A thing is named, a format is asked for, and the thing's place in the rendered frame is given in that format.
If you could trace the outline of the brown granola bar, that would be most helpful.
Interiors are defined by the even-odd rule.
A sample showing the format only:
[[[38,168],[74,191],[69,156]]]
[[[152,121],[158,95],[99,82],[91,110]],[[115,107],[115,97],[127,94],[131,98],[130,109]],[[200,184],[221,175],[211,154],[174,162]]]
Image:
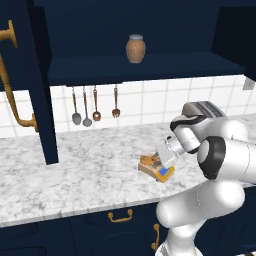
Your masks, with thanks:
[[[160,158],[155,155],[141,155],[140,163],[143,165],[150,165],[156,168],[161,164]]]

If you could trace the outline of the grey wall outlet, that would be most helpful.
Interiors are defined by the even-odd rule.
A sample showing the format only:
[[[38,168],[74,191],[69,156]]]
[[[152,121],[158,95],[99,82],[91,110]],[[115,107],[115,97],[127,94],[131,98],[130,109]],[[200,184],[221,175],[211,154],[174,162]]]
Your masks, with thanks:
[[[244,86],[243,86],[243,89],[244,90],[253,90],[254,86],[255,86],[255,82],[253,80],[246,79],[245,83],[244,83]]]

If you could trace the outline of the wooden hanging fork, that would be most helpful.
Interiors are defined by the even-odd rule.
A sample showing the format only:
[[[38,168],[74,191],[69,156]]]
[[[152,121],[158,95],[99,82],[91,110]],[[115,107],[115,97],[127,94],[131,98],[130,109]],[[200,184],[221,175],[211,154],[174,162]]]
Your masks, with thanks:
[[[115,108],[112,110],[112,116],[118,118],[120,116],[120,109],[118,108],[118,88],[117,85],[114,87],[114,99],[115,99]]]

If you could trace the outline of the grey toaster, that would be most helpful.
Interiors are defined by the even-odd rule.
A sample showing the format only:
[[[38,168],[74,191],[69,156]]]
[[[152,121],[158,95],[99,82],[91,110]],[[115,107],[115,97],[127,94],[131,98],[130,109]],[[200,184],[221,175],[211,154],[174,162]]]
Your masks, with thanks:
[[[187,102],[182,114],[189,120],[226,118],[225,113],[210,101]]]

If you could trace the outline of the navy base cabinet run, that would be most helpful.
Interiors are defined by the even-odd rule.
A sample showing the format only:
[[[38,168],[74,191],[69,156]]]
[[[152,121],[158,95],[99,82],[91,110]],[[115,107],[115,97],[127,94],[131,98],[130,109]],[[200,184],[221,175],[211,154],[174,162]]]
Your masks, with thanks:
[[[0,256],[76,256],[69,221],[0,228]]]

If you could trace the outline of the brown clay jar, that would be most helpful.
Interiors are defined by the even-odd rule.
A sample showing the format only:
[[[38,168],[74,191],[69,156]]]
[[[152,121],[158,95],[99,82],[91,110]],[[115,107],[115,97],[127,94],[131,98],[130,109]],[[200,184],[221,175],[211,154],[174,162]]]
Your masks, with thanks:
[[[146,51],[146,45],[142,35],[132,34],[126,44],[126,54],[128,60],[133,64],[142,62]]]

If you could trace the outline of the navy wall cabinet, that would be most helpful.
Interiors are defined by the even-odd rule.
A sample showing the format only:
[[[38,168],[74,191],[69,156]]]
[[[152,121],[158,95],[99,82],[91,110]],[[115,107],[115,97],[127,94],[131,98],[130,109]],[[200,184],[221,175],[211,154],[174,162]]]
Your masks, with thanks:
[[[256,0],[35,0],[53,85],[245,74],[256,78]],[[143,36],[141,63],[126,54]]]

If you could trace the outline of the navy drawer front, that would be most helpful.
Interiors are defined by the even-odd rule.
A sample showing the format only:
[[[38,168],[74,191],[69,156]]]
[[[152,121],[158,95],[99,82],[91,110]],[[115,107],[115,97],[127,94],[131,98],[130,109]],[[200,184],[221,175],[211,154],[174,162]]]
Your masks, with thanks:
[[[70,218],[71,227],[74,232],[78,231],[96,231],[100,228],[112,229],[114,226],[120,226],[122,229],[132,227],[138,228],[140,225],[154,223],[156,220],[155,203],[129,206],[126,208],[111,209],[107,211],[94,212],[78,215]],[[133,210],[133,218],[123,223],[112,223],[108,219],[109,212]]]

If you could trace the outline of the wooden slotted spoon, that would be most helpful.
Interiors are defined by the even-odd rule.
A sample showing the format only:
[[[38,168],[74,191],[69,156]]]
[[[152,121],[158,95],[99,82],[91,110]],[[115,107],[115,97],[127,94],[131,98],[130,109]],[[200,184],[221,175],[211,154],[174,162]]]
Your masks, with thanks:
[[[97,121],[101,120],[101,113],[98,111],[98,107],[97,107],[97,89],[96,89],[96,85],[94,86],[94,89],[93,89],[93,96],[94,96],[94,105],[95,105],[95,111],[93,112],[93,120],[95,122],[97,122]]]

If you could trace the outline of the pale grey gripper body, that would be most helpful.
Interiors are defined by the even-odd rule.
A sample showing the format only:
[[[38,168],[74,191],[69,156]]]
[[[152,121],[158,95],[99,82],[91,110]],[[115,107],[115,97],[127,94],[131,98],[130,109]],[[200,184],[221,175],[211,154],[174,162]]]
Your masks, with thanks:
[[[166,169],[170,168],[176,161],[176,155],[170,148],[167,140],[163,140],[156,144],[156,150],[162,166]]]

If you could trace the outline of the grey hanging spoon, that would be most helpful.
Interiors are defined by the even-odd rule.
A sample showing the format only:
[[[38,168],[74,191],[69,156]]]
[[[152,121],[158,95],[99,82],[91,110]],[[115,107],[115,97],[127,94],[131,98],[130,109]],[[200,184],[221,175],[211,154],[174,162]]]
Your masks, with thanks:
[[[72,97],[73,97],[73,104],[76,104],[76,96],[75,96],[75,90],[72,90]],[[75,125],[80,125],[81,124],[81,115],[76,111],[72,115],[72,121]]]

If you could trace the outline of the navy base cabinet door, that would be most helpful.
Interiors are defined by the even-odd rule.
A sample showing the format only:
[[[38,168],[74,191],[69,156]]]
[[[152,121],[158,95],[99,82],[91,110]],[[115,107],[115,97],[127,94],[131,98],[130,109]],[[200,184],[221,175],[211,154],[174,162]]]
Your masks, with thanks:
[[[151,244],[156,240],[154,224],[143,231],[105,230],[74,233],[77,256],[155,256]]]

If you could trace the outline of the grey hanging ladle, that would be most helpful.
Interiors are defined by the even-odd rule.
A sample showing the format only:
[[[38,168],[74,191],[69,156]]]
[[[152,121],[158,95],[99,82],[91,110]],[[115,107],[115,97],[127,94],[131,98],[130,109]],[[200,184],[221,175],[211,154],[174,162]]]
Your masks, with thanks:
[[[87,107],[86,91],[83,91],[83,98],[84,98],[84,107]],[[88,117],[88,110],[85,110],[85,119],[83,120],[83,125],[85,127],[90,127],[92,125],[92,120]]]

